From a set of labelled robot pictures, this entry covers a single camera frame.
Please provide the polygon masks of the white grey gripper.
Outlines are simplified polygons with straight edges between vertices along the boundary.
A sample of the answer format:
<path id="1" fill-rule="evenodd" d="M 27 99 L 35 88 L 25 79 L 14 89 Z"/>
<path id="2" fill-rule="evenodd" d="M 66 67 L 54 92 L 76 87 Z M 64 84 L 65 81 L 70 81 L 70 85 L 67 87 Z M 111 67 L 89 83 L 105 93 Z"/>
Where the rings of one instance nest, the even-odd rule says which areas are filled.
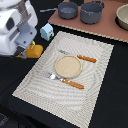
<path id="1" fill-rule="evenodd" d="M 26 58 L 37 34 L 38 19 L 31 4 L 0 4 L 0 56 Z"/>

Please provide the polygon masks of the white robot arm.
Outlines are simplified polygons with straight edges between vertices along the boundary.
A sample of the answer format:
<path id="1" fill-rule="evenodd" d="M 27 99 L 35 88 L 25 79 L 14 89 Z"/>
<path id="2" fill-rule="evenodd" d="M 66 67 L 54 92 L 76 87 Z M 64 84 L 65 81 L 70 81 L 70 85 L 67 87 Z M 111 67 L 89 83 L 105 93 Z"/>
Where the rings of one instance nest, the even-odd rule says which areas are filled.
<path id="1" fill-rule="evenodd" d="M 0 0 L 0 56 L 26 59 L 37 23 L 30 0 Z"/>

